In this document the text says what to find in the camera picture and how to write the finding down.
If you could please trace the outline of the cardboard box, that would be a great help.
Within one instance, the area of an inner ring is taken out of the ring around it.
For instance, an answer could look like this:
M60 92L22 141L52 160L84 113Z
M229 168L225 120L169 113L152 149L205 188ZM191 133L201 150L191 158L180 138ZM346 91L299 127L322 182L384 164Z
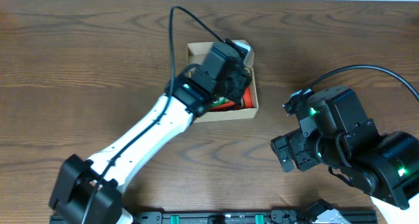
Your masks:
M247 45L249 54L246 56L246 67L249 68L252 80L249 88L249 97L251 98L251 107L233 109L229 111L210 111L205 115L195 119L195 122L215 122L215 121L229 121L238 119L253 119L259 110L259 102L257 97L257 90L255 85L255 72L253 68L255 53L246 40L233 40L238 46L244 47ZM201 64L206 54L213 46L213 42L200 42L187 44L187 63Z

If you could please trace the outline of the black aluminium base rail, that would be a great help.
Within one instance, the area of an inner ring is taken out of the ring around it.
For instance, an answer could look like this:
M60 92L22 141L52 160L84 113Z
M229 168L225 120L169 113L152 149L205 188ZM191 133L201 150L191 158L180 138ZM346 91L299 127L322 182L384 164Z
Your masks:
M323 199L305 208L274 208L234 212L140 212L134 224L299 224L347 223L377 224L374 210L338 209Z

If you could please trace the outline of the red utility knife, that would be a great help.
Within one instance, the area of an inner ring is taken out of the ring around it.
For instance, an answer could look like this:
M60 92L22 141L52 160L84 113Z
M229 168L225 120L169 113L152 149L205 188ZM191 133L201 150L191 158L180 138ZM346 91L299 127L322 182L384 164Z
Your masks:
M235 102L227 102L223 103L221 105L212 107L210 109L211 112L218 112L218 111L234 111L234 110L240 110L243 108L243 105L241 103L237 104Z

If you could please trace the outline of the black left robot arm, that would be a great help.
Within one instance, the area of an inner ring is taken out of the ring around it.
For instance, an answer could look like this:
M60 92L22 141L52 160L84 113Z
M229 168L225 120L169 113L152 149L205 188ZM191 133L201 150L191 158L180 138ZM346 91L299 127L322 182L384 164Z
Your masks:
M67 223L133 223L122 195L166 143L204 115L218 98L240 103L251 82L254 52L245 41L216 41L199 64L170 79L165 93L127 133L82 160L62 164L49 207Z

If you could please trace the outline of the green tape roll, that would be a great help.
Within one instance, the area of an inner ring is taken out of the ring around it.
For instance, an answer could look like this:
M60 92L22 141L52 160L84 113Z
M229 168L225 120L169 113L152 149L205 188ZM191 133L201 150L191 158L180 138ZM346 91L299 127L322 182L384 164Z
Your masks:
M218 105L222 105L222 104L224 104L225 103L225 101L226 101L226 99L224 98L224 97L220 97L218 100L215 100L213 103L212 103L212 107L217 107Z

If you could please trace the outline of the red mini stapler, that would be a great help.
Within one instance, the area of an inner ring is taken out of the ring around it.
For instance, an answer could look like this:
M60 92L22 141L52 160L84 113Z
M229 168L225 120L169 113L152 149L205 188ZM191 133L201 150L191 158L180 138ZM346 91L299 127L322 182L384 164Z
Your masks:
M249 87L245 89L242 99L243 99L243 105L245 109L249 109L253 107L253 103L251 99L251 91Z

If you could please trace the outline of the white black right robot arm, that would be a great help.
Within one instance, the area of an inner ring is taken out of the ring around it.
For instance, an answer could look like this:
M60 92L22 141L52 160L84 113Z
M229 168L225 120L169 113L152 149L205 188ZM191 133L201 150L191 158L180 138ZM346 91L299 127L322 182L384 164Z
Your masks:
M318 164L350 187L369 195L388 223L418 222L418 139L397 131L379 134L348 87L293 94L283 108L299 128L270 146L284 172Z

